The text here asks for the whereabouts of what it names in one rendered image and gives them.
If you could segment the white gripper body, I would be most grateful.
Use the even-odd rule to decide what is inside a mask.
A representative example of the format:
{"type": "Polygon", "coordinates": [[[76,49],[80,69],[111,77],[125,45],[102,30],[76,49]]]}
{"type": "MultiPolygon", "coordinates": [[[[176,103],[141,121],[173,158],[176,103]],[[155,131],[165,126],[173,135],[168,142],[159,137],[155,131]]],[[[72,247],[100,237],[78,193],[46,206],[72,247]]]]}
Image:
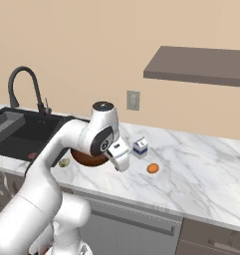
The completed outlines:
{"type": "Polygon", "coordinates": [[[117,171],[124,172],[128,169],[128,148],[124,144],[112,144],[107,151],[107,156],[117,171]]]}

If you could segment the blue and white milk carton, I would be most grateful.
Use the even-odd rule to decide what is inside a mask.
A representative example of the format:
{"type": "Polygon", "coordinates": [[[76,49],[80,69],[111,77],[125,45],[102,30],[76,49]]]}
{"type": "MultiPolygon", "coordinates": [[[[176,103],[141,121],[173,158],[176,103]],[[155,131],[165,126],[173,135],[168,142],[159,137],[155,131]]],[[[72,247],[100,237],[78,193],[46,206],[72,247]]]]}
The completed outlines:
{"type": "Polygon", "coordinates": [[[132,153],[137,158],[144,158],[147,155],[148,142],[144,137],[135,141],[132,145],[132,153]]]}

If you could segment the brown bowl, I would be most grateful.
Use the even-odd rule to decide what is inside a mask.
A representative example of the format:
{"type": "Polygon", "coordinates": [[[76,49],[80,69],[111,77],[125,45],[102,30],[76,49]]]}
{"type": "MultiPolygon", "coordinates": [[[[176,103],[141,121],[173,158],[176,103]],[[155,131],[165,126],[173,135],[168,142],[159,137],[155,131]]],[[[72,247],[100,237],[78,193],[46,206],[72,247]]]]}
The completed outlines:
{"type": "Polygon", "coordinates": [[[79,164],[90,167],[102,165],[109,160],[104,154],[91,156],[74,149],[71,149],[71,155],[79,164]]]}

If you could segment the black sink basin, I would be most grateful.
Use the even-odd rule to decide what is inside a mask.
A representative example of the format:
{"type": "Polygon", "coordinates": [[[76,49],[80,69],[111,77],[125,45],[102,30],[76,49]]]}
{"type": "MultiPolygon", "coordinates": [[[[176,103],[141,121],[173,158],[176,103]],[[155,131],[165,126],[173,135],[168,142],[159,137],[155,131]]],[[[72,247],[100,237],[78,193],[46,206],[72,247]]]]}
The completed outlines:
{"type": "Polygon", "coordinates": [[[5,107],[0,110],[0,155],[33,161],[28,154],[38,155],[52,136],[74,119],[5,107]]]}

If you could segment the grey dishwasher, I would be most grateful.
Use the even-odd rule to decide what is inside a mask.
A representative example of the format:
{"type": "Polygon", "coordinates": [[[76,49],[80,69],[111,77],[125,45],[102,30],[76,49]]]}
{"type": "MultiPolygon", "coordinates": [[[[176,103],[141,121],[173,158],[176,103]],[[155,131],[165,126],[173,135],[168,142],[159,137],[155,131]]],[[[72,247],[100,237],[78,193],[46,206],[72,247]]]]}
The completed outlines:
{"type": "Polygon", "coordinates": [[[81,228],[81,235],[94,255],[175,255],[182,217],[80,191],[75,194],[85,198],[92,210],[175,228],[174,235],[167,236],[92,213],[88,223],[81,228]]]}

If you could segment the brown drawer front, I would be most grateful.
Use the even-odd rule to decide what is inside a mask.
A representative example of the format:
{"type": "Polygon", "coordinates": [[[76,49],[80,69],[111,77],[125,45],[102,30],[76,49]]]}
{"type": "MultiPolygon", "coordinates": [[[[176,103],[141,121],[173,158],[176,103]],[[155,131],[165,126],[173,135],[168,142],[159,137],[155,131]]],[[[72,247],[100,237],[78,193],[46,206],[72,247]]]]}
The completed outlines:
{"type": "Polygon", "coordinates": [[[239,231],[185,218],[175,255],[237,255],[215,248],[208,239],[240,250],[239,231]]]}

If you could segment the black curved tap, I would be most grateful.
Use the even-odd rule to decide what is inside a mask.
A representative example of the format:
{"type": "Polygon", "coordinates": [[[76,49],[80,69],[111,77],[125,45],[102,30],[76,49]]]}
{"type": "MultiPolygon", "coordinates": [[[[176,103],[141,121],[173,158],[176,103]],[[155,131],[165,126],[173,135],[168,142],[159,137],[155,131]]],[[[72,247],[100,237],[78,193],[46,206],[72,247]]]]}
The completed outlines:
{"type": "Polygon", "coordinates": [[[49,75],[45,70],[36,72],[33,68],[20,65],[15,67],[8,78],[8,95],[11,108],[25,108],[35,110],[44,116],[49,115],[52,110],[48,104],[48,98],[42,85],[49,81],[49,75]]]}

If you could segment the brown cupboard door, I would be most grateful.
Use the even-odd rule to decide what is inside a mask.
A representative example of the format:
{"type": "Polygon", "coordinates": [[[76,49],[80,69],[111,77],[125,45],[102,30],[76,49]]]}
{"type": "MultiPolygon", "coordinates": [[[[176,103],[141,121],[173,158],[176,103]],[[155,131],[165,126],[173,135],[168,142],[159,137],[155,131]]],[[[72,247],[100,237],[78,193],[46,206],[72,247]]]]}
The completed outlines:
{"type": "Polygon", "coordinates": [[[23,176],[0,171],[0,212],[19,191],[23,182],[23,176]]]}

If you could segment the grey wall socket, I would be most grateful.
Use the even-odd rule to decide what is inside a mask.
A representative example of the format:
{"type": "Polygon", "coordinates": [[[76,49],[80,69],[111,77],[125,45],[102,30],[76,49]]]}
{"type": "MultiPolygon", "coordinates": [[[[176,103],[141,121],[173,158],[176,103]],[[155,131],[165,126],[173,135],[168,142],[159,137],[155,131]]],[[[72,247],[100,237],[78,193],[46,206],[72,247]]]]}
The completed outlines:
{"type": "Polygon", "coordinates": [[[140,92],[127,91],[126,92],[126,108],[131,111],[139,110],[139,95],[140,92]]]}

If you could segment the brown wall shelf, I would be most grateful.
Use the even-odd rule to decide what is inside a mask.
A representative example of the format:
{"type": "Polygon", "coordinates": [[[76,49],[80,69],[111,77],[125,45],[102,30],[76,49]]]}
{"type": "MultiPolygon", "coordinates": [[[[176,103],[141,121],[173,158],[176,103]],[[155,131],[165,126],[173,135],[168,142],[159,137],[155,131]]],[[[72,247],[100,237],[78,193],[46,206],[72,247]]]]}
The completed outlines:
{"type": "Polygon", "coordinates": [[[240,50],[161,46],[143,76],[240,88],[240,50]]]}

